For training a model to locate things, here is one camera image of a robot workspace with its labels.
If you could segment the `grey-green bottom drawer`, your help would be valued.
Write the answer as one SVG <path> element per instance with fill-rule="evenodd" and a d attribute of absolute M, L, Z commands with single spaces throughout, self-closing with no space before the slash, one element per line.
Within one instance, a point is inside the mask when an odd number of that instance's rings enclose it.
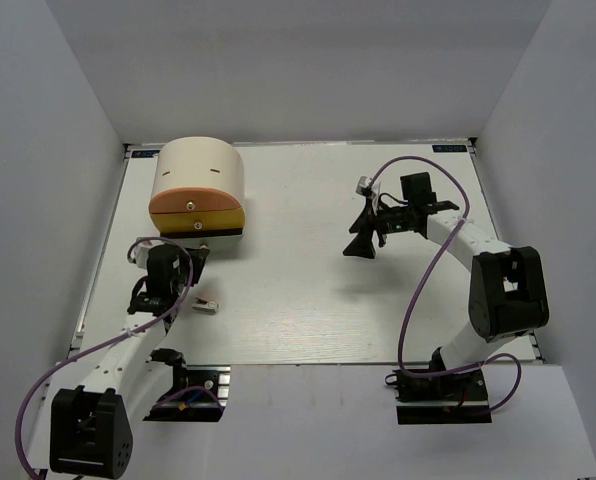
<path fill-rule="evenodd" d="M 161 233 L 161 237 L 175 241 L 187 249 L 208 248 L 211 251 L 235 248 L 242 240 L 242 229 L 198 230 Z"/>

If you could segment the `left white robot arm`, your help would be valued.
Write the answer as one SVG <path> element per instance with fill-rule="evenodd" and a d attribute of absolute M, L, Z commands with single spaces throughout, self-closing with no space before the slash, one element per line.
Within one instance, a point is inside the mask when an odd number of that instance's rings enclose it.
<path fill-rule="evenodd" d="M 183 355 L 160 345 L 209 249 L 162 240 L 128 254 L 145 273 L 132 288 L 121 332 L 88 375 L 58 390 L 51 403 L 49 468 L 55 473 L 120 478 L 132 456 L 133 424 L 163 395 L 177 399 L 188 390 L 189 374 L 179 368 Z"/>

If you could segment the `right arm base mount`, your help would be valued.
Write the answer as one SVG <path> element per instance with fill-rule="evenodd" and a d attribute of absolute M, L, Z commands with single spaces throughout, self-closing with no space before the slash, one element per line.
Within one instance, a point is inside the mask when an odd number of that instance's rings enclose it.
<path fill-rule="evenodd" d="M 489 424 L 489 397 L 481 370 L 435 378 L 412 378 L 400 370 L 385 377 L 395 391 L 399 425 Z"/>

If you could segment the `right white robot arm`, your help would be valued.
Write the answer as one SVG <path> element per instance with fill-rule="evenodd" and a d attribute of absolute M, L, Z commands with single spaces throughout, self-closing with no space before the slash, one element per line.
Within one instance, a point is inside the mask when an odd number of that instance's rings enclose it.
<path fill-rule="evenodd" d="M 361 177 L 356 191 L 365 205 L 349 231 L 347 257 L 372 259 L 390 234 L 415 232 L 451 254 L 470 274 L 468 323 L 434 353 L 426 370 L 405 376 L 430 378 L 431 390 L 450 399 L 466 385 L 466 372 L 500 358 L 500 348 L 545 326 L 549 307 L 542 262 L 532 247 L 515 248 L 469 223 L 466 212 L 440 201 L 428 173 L 402 177 L 403 199 L 389 207 L 372 179 Z"/>

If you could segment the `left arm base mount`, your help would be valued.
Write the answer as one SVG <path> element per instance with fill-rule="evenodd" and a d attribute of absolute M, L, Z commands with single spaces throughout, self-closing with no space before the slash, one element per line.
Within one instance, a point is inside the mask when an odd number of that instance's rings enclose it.
<path fill-rule="evenodd" d="M 171 386 L 144 420 L 217 423 L 228 402 L 230 380 L 230 366 L 175 366 Z"/>

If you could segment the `pink white mini stapler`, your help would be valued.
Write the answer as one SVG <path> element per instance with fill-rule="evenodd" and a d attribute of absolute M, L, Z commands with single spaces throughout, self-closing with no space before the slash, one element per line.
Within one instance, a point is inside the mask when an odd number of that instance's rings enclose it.
<path fill-rule="evenodd" d="M 192 303 L 192 308 L 205 314 L 214 315 L 219 310 L 219 303 L 215 300 L 197 297 Z"/>

